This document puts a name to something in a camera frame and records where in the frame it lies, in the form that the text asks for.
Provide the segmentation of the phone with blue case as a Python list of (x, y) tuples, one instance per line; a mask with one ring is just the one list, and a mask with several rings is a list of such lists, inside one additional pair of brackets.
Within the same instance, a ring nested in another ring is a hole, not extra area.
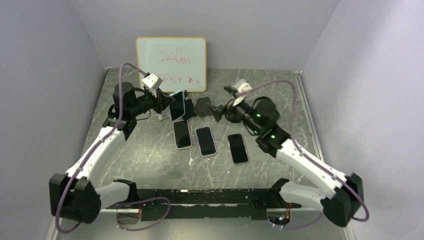
[(168, 118), (172, 121), (178, 121), (185, 115), (185, 94), (183, 91), (175, 91), (169, 95), (173, 101), (169, 104)]

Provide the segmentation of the phone with beige case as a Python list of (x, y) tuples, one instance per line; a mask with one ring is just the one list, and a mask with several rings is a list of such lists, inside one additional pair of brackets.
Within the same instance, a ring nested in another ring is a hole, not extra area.
[(191, 133), (187, 120), (175, 121), (173, 123), (175, 146), (178, 150), (190, 148), (192, 146)]

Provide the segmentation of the phone with lilac case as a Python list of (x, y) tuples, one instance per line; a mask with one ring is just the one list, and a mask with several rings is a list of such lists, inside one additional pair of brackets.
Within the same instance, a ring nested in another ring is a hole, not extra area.
[(200, 155), (202, 157), (213, 156), (217, 153), (215, 140), (212, 134), (212, 130), (209, 126), (197, 128), (195, 130)]

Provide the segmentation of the black round base phone holder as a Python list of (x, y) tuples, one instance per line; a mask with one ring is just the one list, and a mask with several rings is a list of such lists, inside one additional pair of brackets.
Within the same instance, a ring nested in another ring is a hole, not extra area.
[(235, 111), (235, 110), (226, 112), (224, 116), (229, 122), (235, 123), (235, 124), (242, 123), (248, 117), (246, 113)]

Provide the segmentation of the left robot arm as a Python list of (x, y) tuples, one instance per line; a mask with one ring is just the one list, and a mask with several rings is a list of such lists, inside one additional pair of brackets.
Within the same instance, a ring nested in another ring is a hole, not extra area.
[(160, 89), (134, 87), (129, 82), (117, 84), (112, 97), (114, 103), (95, 142), (65, 173), (56, 173), (49, 180), (50, 210), (57, 224), (60, 219), (90, 224), (100, 210), (120, 204), (132, 208), (138, 203), (137, 185), (133, 181), (117, 179), (99, 188), (94, 183), (115, 151), (132, 134), (137, 116), (151, 110), (160, 114), (175, 98)]

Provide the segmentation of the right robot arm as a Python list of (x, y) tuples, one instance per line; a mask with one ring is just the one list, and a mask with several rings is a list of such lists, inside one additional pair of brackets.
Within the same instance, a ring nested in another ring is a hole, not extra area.
[(269, 197), (275, 207), (287, 203), (313, 208), (342, 228), (355, 220), (364, 203), (362, 178), (355, 173), (345, 174), (310, 155), (278, 126), (280, 114), (270, 98), (258, 97), (248, 104), (242, 97), (234, 97), (225, 105), (206, 106), (217, 122), (226, 117), (244, 124), (256, 136), (255, 141), (264, 153), (289, 164), (315, 184), (309, 187), (288, 179), (279, 180), (272, 186)]

